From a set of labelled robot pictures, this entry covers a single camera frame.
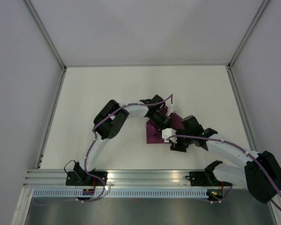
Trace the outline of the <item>purple cloth napkin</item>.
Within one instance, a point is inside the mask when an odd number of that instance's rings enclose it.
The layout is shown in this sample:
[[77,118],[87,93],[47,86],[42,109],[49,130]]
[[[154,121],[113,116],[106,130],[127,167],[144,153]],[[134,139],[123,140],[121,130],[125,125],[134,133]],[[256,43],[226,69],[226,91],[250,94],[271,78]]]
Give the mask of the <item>purple cloth napkin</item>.
[[[174,130],[184,129],[182,125],[182,117],[179,116],[178,113],[169,113],[170,108],[168,108],[165,104],[159,107],[155,107],[154,110],[159,111],[161,114],[169,116],[172,118],[170,128]],[[146,123],[146,135],[147,135],[147,144],[158,144],[164,143],[162,139],[162,131],[156,130],[153,125],[148,120]]]

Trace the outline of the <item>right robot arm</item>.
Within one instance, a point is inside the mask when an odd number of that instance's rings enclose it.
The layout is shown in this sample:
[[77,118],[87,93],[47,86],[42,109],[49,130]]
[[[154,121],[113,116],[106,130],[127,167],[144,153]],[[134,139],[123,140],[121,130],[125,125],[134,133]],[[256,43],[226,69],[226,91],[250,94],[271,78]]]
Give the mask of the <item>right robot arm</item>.
[[207,184],[227,182],[247,189],[261,203],[268,203],[281,192],[281,167],[274,155],[245,150],[225,139],[217,131],[204,129],[194,116],[181,121],[183,129],[166,128],[162,139],[171,143],[171,150],[186,151],[194,144],[231,162],[227,165],[216,160],[205,168]]

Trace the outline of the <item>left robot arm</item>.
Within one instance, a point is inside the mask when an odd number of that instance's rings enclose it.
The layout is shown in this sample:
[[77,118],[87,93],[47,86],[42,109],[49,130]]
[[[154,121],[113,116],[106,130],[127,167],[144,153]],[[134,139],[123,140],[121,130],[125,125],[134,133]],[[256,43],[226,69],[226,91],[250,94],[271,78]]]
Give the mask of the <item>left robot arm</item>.
[[74,174],[77,181],[84,186],[92,182],[93,174],[90,171],[95,168],[95,160],[102,153],[106,143],[120,132],[127,119],[148,118],[159,133],[168,128],[171,117],[162,114],[160,110],[167,100],[172,100],[172,96],[162,99],[159,95],[155,95],[152,99],[129,104],[110,100],[94,118],[92,132],[95,137],[85,157],[75,163]]

